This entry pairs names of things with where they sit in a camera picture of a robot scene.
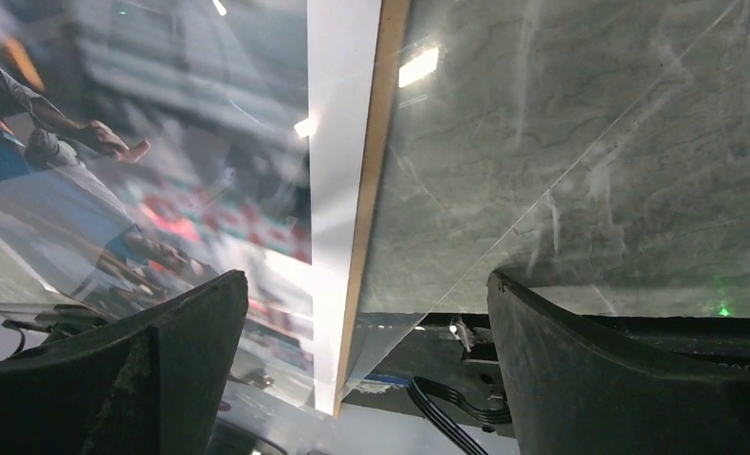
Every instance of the person's arm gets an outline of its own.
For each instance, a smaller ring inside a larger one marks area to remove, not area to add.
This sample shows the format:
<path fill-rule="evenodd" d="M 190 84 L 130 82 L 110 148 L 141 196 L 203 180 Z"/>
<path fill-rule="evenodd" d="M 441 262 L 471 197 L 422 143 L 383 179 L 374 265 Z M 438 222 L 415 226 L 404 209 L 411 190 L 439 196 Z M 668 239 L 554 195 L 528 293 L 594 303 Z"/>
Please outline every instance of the person's arm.
<path fill-rule="evenodd" d="M 0 68 L 0 117 L 9 117 L 28 112 L 39 126 L 78 140 L 96 152 L 112 156 L 120 161 L 137 162 L 151 148 L 147 140 L 129 147 L 103 123 L 93 120 L 81 124 L 66 116 L 45 97 L 16 81 Z"/>

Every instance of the fluorescent light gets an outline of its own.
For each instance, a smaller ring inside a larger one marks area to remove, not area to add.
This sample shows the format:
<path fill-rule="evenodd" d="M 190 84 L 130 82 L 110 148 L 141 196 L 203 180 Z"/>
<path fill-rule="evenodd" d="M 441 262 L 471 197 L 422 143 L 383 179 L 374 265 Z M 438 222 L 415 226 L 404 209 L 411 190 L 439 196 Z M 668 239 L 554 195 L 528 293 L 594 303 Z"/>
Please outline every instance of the fluorescent light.
<path fill-rule="evenodd" d="M 316 133 L 316 128 L 318 126 L 319 125 L 313 118 L 308 117 L 294 125 L 294 129 L 297 130 L 297 134 L 300 137 L 308 137 Z"/>
<path fill-rule="evenodd" d="M 224 8 L 224 5 L 221 3 L 221 0 L 212 0 L 212 3 L 215 5 L 215 8 L 218 9 L 218 14 L 221 14 L 222 16 L 227 15 L 227 9 Z"/>
<path fill-rule="evenodd" d="M 411 60 L 410 62 L 402 65 L 400 68 L 400 76 L 398 85 L 400 88 L 411 85 L 414 82 L 428 76 L 430 73 L 436 70 L 436 66 L 439 64 L 439 48 L 434 47 L 433 49 L 426 50 Z"/>

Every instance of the black cable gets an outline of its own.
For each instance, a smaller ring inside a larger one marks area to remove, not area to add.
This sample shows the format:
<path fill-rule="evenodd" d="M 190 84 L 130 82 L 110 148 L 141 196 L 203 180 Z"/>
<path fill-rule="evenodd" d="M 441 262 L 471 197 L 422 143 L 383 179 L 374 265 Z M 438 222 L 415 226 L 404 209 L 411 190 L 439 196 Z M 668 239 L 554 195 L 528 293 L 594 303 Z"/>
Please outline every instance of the black cable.
<path fill-rule="evenodd" d="M 415 377 L 408 386 L 408 396 L 419 410 L 430 420 L 434 427 L 439 429 L 455 445 L 461 448 L 467 455 L 488 455 L 483 447 L 478 445 L 461 427 L 449 418 L 435 403 L 430 401 L 421 386 L 428 383 L 437 384 L 429 379 Z"/>
<path fill-rule="evenodd" d="M 16 331 L 18 334 L 20 334 L 20 343 L 17 345 L 17 349 L 14 350 L 13 353 L 9 357 L 12 357 L 14 355 L 18 355 L 23 352 L 23 349 L 26 347 L 26 332 L 23 332 L 23 330 L 20 329 L 20 327 L 15 324 L 14 322 L 10 320 L 4 320 L 3 323 L 1 323 L 1 326 Z"/>
<path fill-rule="evenodd" d="M 472 406 L 464 395 L 455 389 L 440 384 L 430 379 L 416 376 L 413 381 L 416 387 L 422 392 L 441 398 L 452 403 L 459 410 L 462 410 L 472 416 L 475 420 L 487 425 L 508 425 L 511 424 L 511 411 L 505 409 L 478 409 Z"/>

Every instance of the wooden board edge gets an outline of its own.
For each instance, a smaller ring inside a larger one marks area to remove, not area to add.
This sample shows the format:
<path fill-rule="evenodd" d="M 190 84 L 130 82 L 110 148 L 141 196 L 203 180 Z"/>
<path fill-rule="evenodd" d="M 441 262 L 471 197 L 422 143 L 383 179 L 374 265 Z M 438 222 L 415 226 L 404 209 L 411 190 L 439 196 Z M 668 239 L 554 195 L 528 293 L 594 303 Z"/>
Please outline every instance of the wooden board edge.
<path fill-rule="evenodd" d="M 405 29 L 411 0 L 382 0 L 380 23 L 375 48 L 375 65 L 372 91 L 369 101 L 369 116 L 366 122 L 366 137 L 363 147 L 363 162 L 360 172 L 360 192 L 357 198 L 355 233 L 353 236 L 352 260 L 347 286 L 344 326 L 341 332 L 341 349 L 338 357 L 336 398 L 333 415 L 338 417 L 346 385 L 346 373 L 352 336 L 355 329 L 360 286 L 363 281 L 366 253 L 375 216 L 375 203 L 383 169 L 383 157 L 391 124 L 394 90 L 400 66 L 400 49 L 403 47 Z"/>

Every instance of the scratched plastic surface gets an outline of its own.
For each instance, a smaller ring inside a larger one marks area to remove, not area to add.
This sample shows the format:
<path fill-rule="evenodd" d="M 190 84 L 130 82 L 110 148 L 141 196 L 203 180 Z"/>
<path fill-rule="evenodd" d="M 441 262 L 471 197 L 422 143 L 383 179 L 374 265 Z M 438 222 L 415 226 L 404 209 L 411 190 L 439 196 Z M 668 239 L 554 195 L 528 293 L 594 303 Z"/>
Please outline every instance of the scratched plastic surface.
<path fill-rule="evenodd" d="M 750 1 L 416 0 L 352 386 L 512 278 L 578 313 L 750 318 Z"/>

